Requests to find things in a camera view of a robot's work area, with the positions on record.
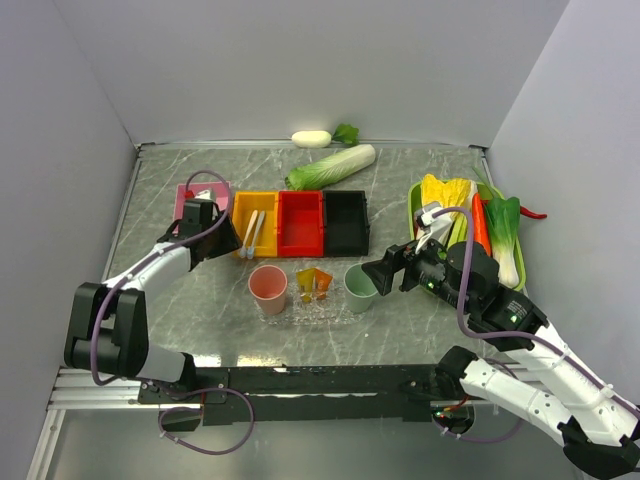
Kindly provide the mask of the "mint green plastic cup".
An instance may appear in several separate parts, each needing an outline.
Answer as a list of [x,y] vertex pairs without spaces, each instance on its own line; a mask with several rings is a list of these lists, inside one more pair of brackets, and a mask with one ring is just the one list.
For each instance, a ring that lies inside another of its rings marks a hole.
[[353,313],[365,312],[378,296],[378,291],[363,271],[361,264],[352,265],[344,275],[345,302]]

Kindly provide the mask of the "clear textured acrylic tray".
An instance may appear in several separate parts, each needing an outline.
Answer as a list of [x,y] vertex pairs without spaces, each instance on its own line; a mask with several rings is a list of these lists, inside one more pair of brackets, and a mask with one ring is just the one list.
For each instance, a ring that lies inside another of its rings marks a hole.
[[332,282],[327,298],[317,300],[314,296],[305,303],[297,283],[289,284],[285,292],[284,309],[277,314],[267,315],[254,302],[258,318],[266,324],[276,326],[326,326],[350,325],[360,322],[365,314],[352,312],[346,304],[346,293],[341,281]]

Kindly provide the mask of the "orange toothpaste tube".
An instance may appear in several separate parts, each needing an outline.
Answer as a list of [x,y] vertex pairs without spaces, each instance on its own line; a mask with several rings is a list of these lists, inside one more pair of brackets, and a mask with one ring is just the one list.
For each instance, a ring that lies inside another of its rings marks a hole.
[[327,298],[329,287],[332,283],[333,276],[323,270],[315,269],[315,298],[317,300],[325,300]]

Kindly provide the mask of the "pink plastic cup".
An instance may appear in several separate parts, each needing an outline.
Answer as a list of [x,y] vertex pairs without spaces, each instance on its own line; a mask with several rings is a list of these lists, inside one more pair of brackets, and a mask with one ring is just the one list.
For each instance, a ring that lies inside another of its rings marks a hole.
[[257,267],[248,280],[254,300],[266,315],[277,315],[284,310],[287,287],[285,272],[274,265]]

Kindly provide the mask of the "yellow toothpaste tube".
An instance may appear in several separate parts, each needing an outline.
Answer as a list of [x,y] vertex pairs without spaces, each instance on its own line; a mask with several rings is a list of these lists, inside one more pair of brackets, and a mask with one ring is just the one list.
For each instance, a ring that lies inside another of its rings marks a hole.
[[310,303],[313,299],[315,272],[315,268],[308,268],[296,273],[298,293],[303,303]]

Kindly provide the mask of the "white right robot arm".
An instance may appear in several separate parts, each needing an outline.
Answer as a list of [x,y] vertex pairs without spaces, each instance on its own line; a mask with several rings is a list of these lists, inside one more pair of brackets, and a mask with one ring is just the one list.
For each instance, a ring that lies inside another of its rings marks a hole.
[[502,285],[498,263],[479,244],[449,250],[436,241],[389,247],[362,267],[381,295],[422,287],[457,310],[461,331],[517,362],[538,387],[504,373],[459,346],[437,364],[438,390],[487,400],[537,427],[566,458],[595,479],[639,469],[639,408],[623,399],[562,340],[546,315],[522,292]]

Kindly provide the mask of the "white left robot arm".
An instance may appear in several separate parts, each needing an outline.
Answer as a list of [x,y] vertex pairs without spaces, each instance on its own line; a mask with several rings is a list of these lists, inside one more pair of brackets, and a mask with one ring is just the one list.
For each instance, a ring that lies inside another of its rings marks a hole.
[[151,342],[147,306],[201,262],[241,246],[227,209],[213,200],[191,199],[151,251],[123,273],[103,282],[81,284],[74,295],[64,362],[92,374],[105,386],[118,378],[162,384],[176,402],[198,387],[192,355]]

